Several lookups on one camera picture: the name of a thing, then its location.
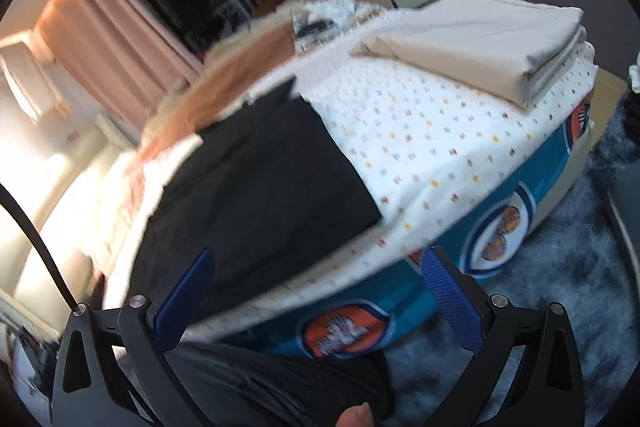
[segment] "basketball graphic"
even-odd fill
[[[460,269],[481,279],[494,275],[527,237],[535,201],[521,182],[511,200],[497,204],[478,220],[460,257]]]
[[[298,338],[314,359],[350,359],[382,347],[389,315],[368,301],[350,303],[305,321]]]
[[[589,104],[580,103],[564,122],[564,142],[567,152],[569,153],[574,148],[574,144],[578,141],[578,138],[582,136],[587,129],[589,108]]]

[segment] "fluffy rug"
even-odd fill
[[[634,287],[605,210],[615,169],[640,158],[640,149],[625,137],[622,118],[618,106],[584,174],[486,288],[516,306],[539,308],[551,300],[564,304],[582,362],[587,427],[599,422],[640,358]],[[521,353],[522,348],[512,350],[481,419],[497,412]],[[388,427],[421,425],[471,358],[455,343],[441,315],[386,355],[397,399]]]

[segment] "beige folded sheet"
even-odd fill
[[[353,55],[394,58],[527,108],[578,42],[582,10],[521,0],[440,0]]]

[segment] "fingernail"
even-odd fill
[[[369,419],[370,415],[371,415],[371,406],[369,405],[369,402],[365,402],[360,407],[358,407],[358,418]]]

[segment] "black item on bed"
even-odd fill
[[[294,79],[200,133],[151,216],[128,298],[204,248],[216,275],[194,320],[309,268],[380,219],[364,183]]]

